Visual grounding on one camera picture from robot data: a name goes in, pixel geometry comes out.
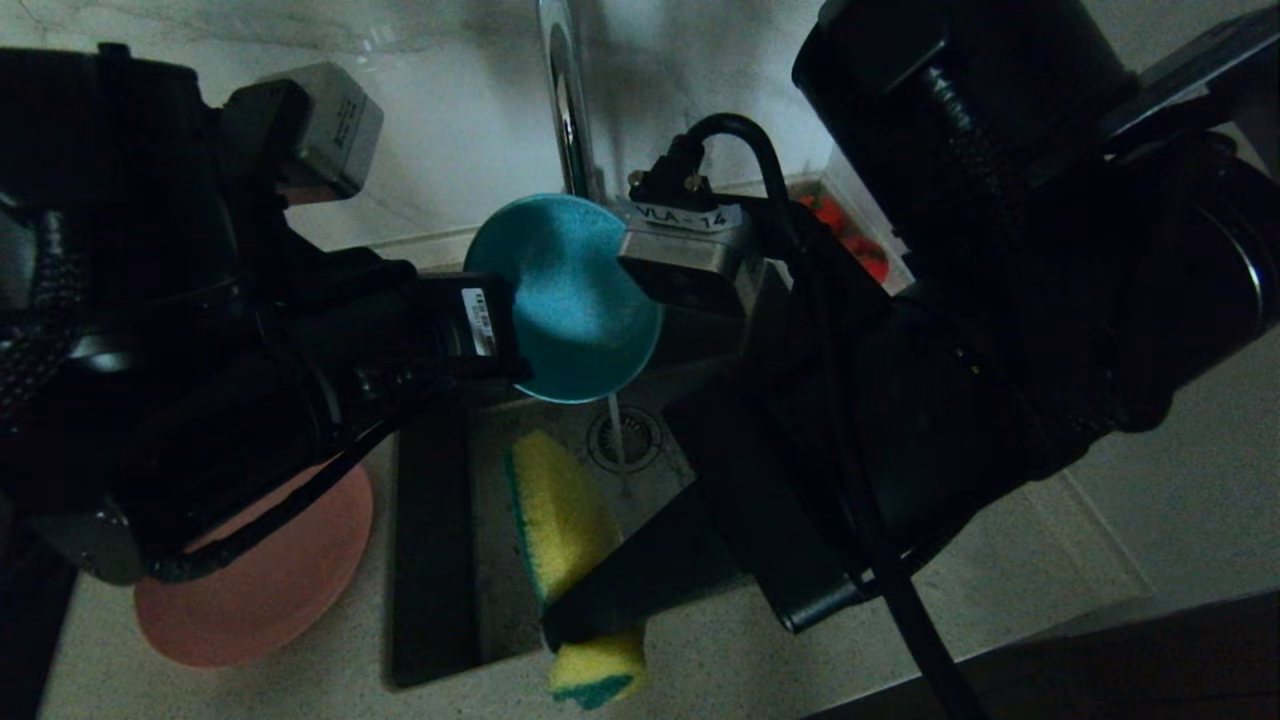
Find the orange-red tomato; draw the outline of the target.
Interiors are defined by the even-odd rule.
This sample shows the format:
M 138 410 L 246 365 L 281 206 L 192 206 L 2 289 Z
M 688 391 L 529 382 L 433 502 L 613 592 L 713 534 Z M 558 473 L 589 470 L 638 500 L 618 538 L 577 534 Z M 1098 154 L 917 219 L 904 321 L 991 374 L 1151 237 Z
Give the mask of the orange-red tomato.
M 837 238 L 849 232 L 844 210 L 833 199 L 823 193 L 804 193 L 797 201 Z

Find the teal bowl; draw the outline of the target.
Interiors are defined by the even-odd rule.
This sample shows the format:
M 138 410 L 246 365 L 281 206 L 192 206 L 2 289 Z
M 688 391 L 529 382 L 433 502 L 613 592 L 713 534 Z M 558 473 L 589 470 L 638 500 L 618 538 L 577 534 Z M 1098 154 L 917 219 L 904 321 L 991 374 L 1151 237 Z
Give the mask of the teal bowl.
M 518 389 L 552 404 L 590 404 L 622 389 L 649 364 L 664 310 L 617 256 L 626 223 L 564 193 L 507 204 L 479 228 L 467 272 L 494 273 L 515 292 L 518 351 L 531 366 Z

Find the pink plate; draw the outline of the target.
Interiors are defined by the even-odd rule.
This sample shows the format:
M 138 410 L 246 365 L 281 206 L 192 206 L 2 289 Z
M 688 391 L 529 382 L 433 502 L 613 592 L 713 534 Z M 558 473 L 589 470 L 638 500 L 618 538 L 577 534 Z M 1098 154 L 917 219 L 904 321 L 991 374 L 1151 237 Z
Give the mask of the pink plate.
M 134 615 L 163 657 L 198 669 L 266 657 L 310 629 L 352 582 L 372 532 L 362 465 L 243 557 L 210 577 L 133 591 Z

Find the yellow sponge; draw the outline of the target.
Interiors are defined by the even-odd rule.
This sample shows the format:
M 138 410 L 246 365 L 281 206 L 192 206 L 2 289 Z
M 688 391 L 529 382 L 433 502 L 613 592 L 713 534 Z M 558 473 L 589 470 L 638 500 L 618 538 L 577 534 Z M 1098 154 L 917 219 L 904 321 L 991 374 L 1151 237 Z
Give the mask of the yellow sponge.
M 504 454 L 515 529 L 539 614 L 608 557 L 622 541 L 599 484 L 577 457 L 544 430 Z M 554 650 L 554 701 L 595 711 L 639 692 L 648 679 L 646 625 L 637 624 Z

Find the red apple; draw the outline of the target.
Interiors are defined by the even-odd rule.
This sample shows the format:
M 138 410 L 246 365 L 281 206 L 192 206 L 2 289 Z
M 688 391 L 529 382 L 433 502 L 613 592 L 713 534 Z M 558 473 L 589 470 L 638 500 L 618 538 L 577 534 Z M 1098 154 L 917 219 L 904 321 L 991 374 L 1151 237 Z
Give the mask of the red apple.
M 841 234 L 838 241 L 877 284 L 886 286 L 891 270 L 890 259 L 877 242 L 859 232 Z

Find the stainless steel sink basin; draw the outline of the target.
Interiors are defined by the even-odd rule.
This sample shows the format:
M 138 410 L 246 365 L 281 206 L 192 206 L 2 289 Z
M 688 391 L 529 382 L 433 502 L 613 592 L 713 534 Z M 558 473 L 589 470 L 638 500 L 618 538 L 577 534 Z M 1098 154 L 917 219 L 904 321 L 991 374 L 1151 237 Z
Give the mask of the stainless steel sink basin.
M 745 320 L 667 307 L 645 370 L 620 405 L 662 425 L 658 459 L 636 474 L 599 468 L 586 433 L 605 400 L 549 404 L 515 388 L 480 389 L 434 404 L 396 438 L 387 683 L 398 691 L 541 647 L 538 601 L 520 552 L 503 459 L 520 437 L 544 430 L 602 488 L 632 534 L 692 482 L 662 413 L 736 356 Z

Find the round metal drain strainer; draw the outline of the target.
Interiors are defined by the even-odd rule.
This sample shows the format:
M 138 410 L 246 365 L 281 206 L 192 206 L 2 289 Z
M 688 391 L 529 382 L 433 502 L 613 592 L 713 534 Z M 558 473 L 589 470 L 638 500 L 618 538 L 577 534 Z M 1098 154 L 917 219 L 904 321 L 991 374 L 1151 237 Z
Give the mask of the round metal drain strainer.
M 586 433 L 589 457 L 602 469 L 630 475 L 648 469 L 660 455 L 664 432 L 646 410 L 620 405 L 620 430 L 614 432 L 611 411 L 598 415 Z

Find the chrome kitchen faucet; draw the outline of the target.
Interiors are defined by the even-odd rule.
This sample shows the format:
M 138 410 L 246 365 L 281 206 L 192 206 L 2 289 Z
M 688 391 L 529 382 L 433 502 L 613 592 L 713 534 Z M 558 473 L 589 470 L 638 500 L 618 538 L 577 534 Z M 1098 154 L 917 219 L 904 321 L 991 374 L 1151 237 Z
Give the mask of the chrome kitchen faucet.
M 571 0 L 534 0 L 564 192 L 598 201 L 593 140 Z

